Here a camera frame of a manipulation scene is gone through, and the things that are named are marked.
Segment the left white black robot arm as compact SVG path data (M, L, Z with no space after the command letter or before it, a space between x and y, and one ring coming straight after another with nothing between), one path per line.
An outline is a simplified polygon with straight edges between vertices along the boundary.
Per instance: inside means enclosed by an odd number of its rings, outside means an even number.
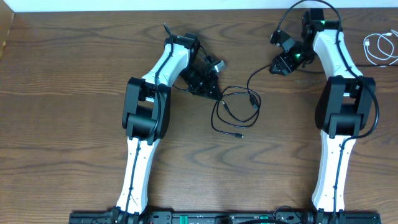
M126 131L128 157L122 192L116 206L141 215L147 206L152 160L170 122L171 90L178 77L193 95L220 101L217 74L224 62L205 57L195 63L201 43L194 34L172 35L164 52L142 78L130 78L126 86L122 127Z

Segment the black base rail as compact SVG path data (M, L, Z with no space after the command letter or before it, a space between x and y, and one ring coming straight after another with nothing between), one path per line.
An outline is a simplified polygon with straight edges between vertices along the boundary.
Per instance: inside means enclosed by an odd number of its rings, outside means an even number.
M257 220L258 223L270 223L277 220L284 223L370 223L381 224L378 213L337 213L332 220L332 213L319 212L292 212L282 209L266 213L192 213L152 211L143 215L127 215L128 223L153 223L153 224L217 224L217 223L242 223Z

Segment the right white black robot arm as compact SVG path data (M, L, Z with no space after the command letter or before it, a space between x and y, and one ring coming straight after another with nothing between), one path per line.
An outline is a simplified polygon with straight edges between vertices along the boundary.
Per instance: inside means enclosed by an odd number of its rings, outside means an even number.
M316 210L341 213L345 209L344 189L351 151L368 121L371 107L377 107L376 83L357 69L345 46L340 21L303 19L302 41L276 29L270 37L282 48L270 72L289 75L315 57L321 61L326 84L315 108L315 125L320 130L322 152L318 180L312 195Z

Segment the cardboard panel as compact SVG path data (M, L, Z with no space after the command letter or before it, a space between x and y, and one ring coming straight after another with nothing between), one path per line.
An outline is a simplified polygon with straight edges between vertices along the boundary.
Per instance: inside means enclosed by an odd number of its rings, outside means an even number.
M14 11L1 0L0 8L0 55L3 56L6 41L9 36L11 25L14 19Z

